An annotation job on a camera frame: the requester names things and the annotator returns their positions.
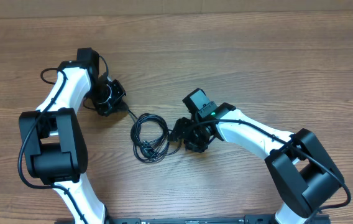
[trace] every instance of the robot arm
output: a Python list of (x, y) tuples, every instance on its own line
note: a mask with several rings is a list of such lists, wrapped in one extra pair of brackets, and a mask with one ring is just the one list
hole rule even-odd
[[(23, 112), (19, 118), (24, 141), (32, 124), (44, 113), (25, 147), (27, 170), (43, 184), (54, 186), (77, 224), (103, 224), (106, 219), (106, 207), (95, 196), (86, 175), (88, 152), (76, 118), (77, 111), (84, 97), (90, 98), (98, 114), (103, 116), (126, 106), (121, 100), (126, 95), (121, 84), (111, 81), (108, 71), (99, 77), (99, 57), (92, 49), (78, 49), (77, 60), (62, 62), (57, 68), (58, 79), (47, 99), (35, 111)], [(45, 111), (58, 91), (61, 92), (55, 103)], [(55, 135), (59, 136), (58, 143), (41, 142)], [(73, 201), (62, 189), (68, 190)]]
[(209, 143), (218, 138), (236, 143), (263, 159), (284, 201), (275, 214), (275, 221), (304, 223), (341, 187), (335, 177), (311, 161), (301, 171), (295, 167), (299, 160), (307, 159), (295, 151), (300, 150), (344, 181), (312, 132), (302, 129), (293, 134), (270, 128), (248, 118), (235, 106), (227, 103), (216, 106), (201, 89), (190, 93), (183, 102), (191, 113), (191, 119), (179, 119), (170, 140), (184, 139), (186, 149), (204, 152)]

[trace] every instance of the wooden surface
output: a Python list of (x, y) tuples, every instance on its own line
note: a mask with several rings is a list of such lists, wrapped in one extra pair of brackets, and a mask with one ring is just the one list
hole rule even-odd
[(353, 10), (353, 0), (0, 0), (0, 19)]
[[(271, 127), (313, 131), (353, 198), (353, 11), (0, 20), (0, 223), (71, 217), (54, 191), (19, 180), (17, 120), (51, 89), (40, 71), (79, 47), (106, 58), (133, 112), (163, 116), (171, 128), (189, 115), (181, 100), (200, 87)], [(203, 154), (181, 150), (145, 165), (133, 156), (126, 114), (82, 108), (78, 119), (89, 179), (114, 217), (236, 217), (282, 202), (264, 162), (239, 146), (214, 141)], [(327, 204), (345, 198), (340, 190)], [(326, 213), (353, 223), (353, 199)]]

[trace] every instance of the black cable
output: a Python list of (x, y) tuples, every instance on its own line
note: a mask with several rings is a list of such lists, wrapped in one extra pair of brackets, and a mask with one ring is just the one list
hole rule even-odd
[[(182, 145), (182, 140), (179, 142), (178, 147), (173, 152), (168, 153), (168, 148), (170, 146), (168, 136), (170, 135), (169, 131), (171, 130), (168, 129), (167, 123), (161, 116), (144, 113), (138, 118), (131, 110), (127, 111), (134, 122), (134, 125), (132, 125), (131, 128), (131, 140), (133, 142), (132, 150), (135, 157), (139, 161), (144, 163), (160, 162), (165, 158), (165, 156), (173, 155), (179, 151)], [(148, 121), (157, 123), (162, 129), (162, 135), (151, 141), (143, 141), (140, 139), (140, 131), (142, 129), (142, 124)], [(143, 157), (139, 155), (137, 149), (138, 147)]]
[(40, 74), (41, 80), (43, 80), (45, 83), (54, 85), (55, 84), (54, 82), (50, 82), (50, 81), (47, 81), (46, 79), (44, 79), (44, 73), (47, 71), (58, 71), (58, 68), (46, 68), (46, 69), (42, 70), (42, 72)]
[[(53, 84), (52, 82), (48, 82), (46, 81), (44, 78), (43, 78), (43, 74), (46, 72), (46, 71), (50, 71), (50, 70), (54, 70), (54, 68), (46, 68), (44, 69), (41, 74), (40, 74), (40, 77), (41, 79), (48, 83), (48, 84)], [(59, 90), (57, 91), (57, 93), (55, 94), (55, 96), (51, 99), (51, 102), (44, 108), (44, 110), (41, 111), (40, 115), (36, 118), (36, 120), (34, 121), (33, 125), (31, 126), (31, 128), (29, 129), (29, 132), (27, 133), (27, 136), (26, 138), (24, 139), (23, 143), (22, 143), (22, 146), (21, 146), (21, 150), (19, 151), (19, 157), (18, 157), (18, 160), (17, 160), (17, 171), (18, 171), (18, 174), (19, 174), (19, 177), (21, 178), (22, 182), (30, 187), (30, 188), (33, 188), (33, 189), (60, 189), (60, 190), (63, 190), (64, 193), (66, 195), (68, 195), (71, 203), (73, 204), (75, 210), (77, 211), (77, 214), (80, 216), (80, 220), (82, 220), (85, 224), (88, 224), (86, 218), (84, 217), (84, 215), (82, 214), (82, 212), (80, 211), (80, 209), (78, 208), (77, 206), (77, 203), (75, 201), (75, 199), (73, 198), (73, 196), (71, 195), (70, 191), (62, 186), (58, 186), (58, 185), (55, 185), (55, 184), (52, 184), (52, 185), (34, 185), (34, 184), (31, 184), (23, 175), (23, 170), (22, 170), (22, 158), (23, 158), (23, 153), (26, 149), (26, 145), (27, 145), (27, 142), (29, 141), (34, 129), (37, 127), (37, 123), (41, 120), (41, 118), (43, 117), (43, 115), (52, 107), (52, 105), (55, 104), (57, 98), (59, 97), (60, 93), (62, 92), (63, 88), (65, 87), (65, 84), (66, 84), (66, 81), (67, 81), (67, 77), (66, 77), (66, 74), (64, 71), (62, 70), (58, 70), (57, 68), (55, 68), (56, 71), (62, 73), (63, 75), (63, 81), (62, 81), (62, 84), (59, 88)]]
[(108, 64), (106, 63), (105, 59), (104, 59), (101, 55), (100, 55), (99, 57), (103, 60), (104, 66), (106, 67), (106, 74), (105, 74), (105, 77), (108, 78), (108, 77), (109, 77), (109, 67), (108, 67)]
[(84, 106), (85, 108), (89, 109), (89, 110), (96, 111), (95, 108), (92, 108), (92, 107), (89, 107), (89, 106), (86, 106), (86, 105), (85, 105), (85, 101), (87, 101), (87, 100), (88, 100), (88, 97), (86, 97), (86, 98), (84, 99), (84, 101), (83, 101), (83, 106)]
[[(235, 120), (235, 119), (216, 119), (216, 120), (211, 120), (211, 121), (203, 121), (200, 123), (196, 123), (196, 124), (192, 124), (190, 127), (188, 127), (188, 131), (192, 131), (193, 128), (197, 127), (197, 126), (201, 126), (204, 124), (210, 124), (210, 123), (219, 123), (219, 122), (225, 122), (225, 123), (238, 123), (238, 124), (244, 124), (244, 125), (248, 125), (251, 128), (256, 129), (257, 131), (261, 132), (262, 134), (272, 138), (275, 141), (278, 141), (284, 145), (287, 145), (288, 143), (278, 137), (276, 137), (274, 134), (270, 134), (268, 132), (266, 132), (265, 130), (263, 130), (262, 128), (246, 122), (246, 121), (242, 121), (242, 120)], [(329, 208), (341, 208), (341, 207), (345, 207), (346, 205), (348, 205), (351, 200), (352, 200), (352, 195), (351, 195), (351, 191), (348, 189), (347, 185), (340, 179), (338, 178), (333, 172), (331, 172), (331, 170), (329, 170), (327, 167), (323, 166), (321, 163), (319, 163), (317, 160), (313, 159), (311, 156), (307, 155), (306, 153), (304, 153), (303, 151), (299, 150), (297, 147), (289, 144), (287, 147), (293, 149), (295, 152), (299, 153), (301, 156), (307, 158), (310, 162), (312, 162), (313, 164), (317, 165), (320, 169), (326, 171), (331, 177), (333, 177), (334, 179), (336, 179), (339, 183), (339, 185), (345, 190), (346, 193), (346, 201), (339, 203), (339, 204), (335, 204), (335, 205), (325, 205), (322, 206), (320, 208), (318, 208), (317, 210), (315, 210), (312, 215), (308, 218), (308, 220), (310, 220), (313, 216), (315, 216), (318, 212), (321, 212), (324, 209), (329, 209)]]

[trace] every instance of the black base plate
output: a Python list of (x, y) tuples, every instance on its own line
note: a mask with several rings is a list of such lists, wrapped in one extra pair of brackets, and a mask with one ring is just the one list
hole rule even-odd
[[(105, 224), (274, 224), (274, 215), (246, 215), (238, 218), (165, 218), (141, 220), (139, 218), (107, 219)], [(317, 215), (308, 224), (330, 224), (328, 215)], [(55, 222), (55, 224), (74, 224), (74, 222)]]

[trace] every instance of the black joint housing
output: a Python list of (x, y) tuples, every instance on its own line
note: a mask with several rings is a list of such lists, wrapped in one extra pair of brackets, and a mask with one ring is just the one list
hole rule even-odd
[(74, 67), (87, 69), (92, 87), (86, 97), (92, 100), (99, 115), (109, 116), (112, 113), (128, 109), (122, 100), (122, 97), (127, 94), (120, 82), (108, 79), (109, 74), (106, 72), (99, 76), (99, 54), (95, 50), (92, 48), (78, 49), (77, 59), (62, 62), (58, 69)]
[[(22, 142), (39, 114), (39, 111), (23, 112), (19, 117)], [(59, 142), (41, 142), (56, 130)], [(30, 176), (40, 178), (43, 184), (78, 182), (80, 174), (87, 170), (88, 151), (74, 109), (46, 112), (27, 141), (24, 155)]]
[(306, 129), (292, 135), (291, 141), (281, 149), (270, 152), (265, 158), (265, 163), (278, 193), (297, 215), (308, 218), (341, 186), (335, 178), (312, 162), (298, 171), (293, 164), (297, 156), (289, 149), (291, 144), (325, 166), (341, 181), (344, 181), (344, 178), (319, 139)]
[(191, 127), (203, 121), (220, 119), (229, 111), (235, 110), (235, 106), (228, 103), (217, 106), (214, 101), (208, 99), (206, 93), (200, 88), (191, 92), (182, 102), (191, 113), (191, 119), (180, 118), (176, 121), (169, 137), (170, 141), (184, 139), (185, 148), (194, 152), (204, 152), (211, 142), (211, 136), (223, 141), (216, 128), (217, 122), (199, 125), (193, 129)]

